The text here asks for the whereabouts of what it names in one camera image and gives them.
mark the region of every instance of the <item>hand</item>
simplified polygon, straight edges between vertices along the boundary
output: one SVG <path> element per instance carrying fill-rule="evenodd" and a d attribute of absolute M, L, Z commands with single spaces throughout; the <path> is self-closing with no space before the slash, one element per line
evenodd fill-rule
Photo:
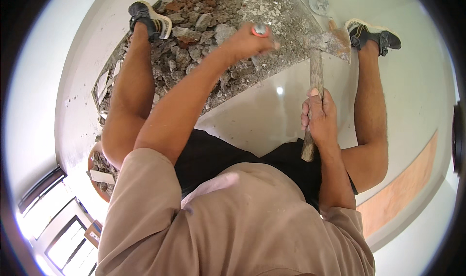
<path fill-rule="evenodd" d="M 254 23 L 245 23 L 233 36 L 220 45 L 220 48 L 232 58 L 231 64 L 280 47 L 277 42 L 273 42 L 271 35 L 267 38 L 253 35 L 251 32 L 253 26 Z"/>
<path fill-rule="evenodd" d="M 301 124 L 302 129 L 309 128 L 315 144 L 319 148 L 338 145 L 338 128 L 336 126 L 336 106 L 332 96 L 327 89 L 323 91 L 323 100 L 319 91 L 313 88 L 306 94 L 309 98 L 302 104 Z"/>

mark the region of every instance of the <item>man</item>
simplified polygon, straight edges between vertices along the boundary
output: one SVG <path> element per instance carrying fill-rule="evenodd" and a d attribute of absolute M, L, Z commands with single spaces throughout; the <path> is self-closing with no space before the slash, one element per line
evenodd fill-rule
<path fill-rule="evenodd" d="M 387 47 L 401 47 L 398 37 L 347 22 L 359 58 L 358 146 L 340 149 L 332 97 L 313 89 L 301 119 L 319 153 L 308 163 L 300 159 L 302 140 L 258 158 L 193 130 L 227 67 L 277 44 L 244 25 L 150 113 L 149 40 L 164 27 L 145 2 L 129 12 L 132 42 L 102 135 L 105 156 L 121 172 L 96 275 L 373 275 L 354 194 L 381 182 L 387 171 L 377 59 Z"/>

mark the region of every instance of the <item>leg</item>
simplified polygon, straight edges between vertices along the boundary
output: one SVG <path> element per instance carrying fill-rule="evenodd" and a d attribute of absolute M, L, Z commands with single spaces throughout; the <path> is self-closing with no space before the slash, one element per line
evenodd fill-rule
<path fill-rule="evenodd" d="M 359 81 L 354 104 L 358 146 L 341 151 L 358 192 L 380 183 L 388 168 L 387 114 L 378 70 L 379 45 L 368 40 L 358 51 Z"/>
<path fill-rule="evenodd" d="M 133 150 L 137 134 L 149 115 L 154 92 L 147 28 L 137 22 L 125 62 L 115 81 L 102 133 L 103 153 L 118 169 Z"/>

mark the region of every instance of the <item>window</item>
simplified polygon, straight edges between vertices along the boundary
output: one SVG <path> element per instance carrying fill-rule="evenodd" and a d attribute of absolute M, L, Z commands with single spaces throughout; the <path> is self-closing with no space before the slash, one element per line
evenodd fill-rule
<path fill-rule="evenodd" d="M 38 239 L 49 222 L 73 200 L 74 196 L 70 188 L 58 182 L 52 189 L 38 198 L 31 204 L 23 214 L 24 226 L 28 232 Z"/>
<path fill-rule="evenodd" d="M 61 230 L 45 254 L 66 276 L 87 276 L 96 268 L 97 248 L 84 237 L 85 226 L 77 216 Z"/>

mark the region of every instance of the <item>rusty axe blade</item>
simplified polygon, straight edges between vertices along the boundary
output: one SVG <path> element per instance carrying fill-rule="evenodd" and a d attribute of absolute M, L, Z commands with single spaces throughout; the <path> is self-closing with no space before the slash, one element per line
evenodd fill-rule
<path fill-rule="evenodd" d="M 320 49 L 351 63 L 350 36 L 345 28 L 336 29 L 314 35 L 304 36 L 303 45 L 306 49 Z"/>

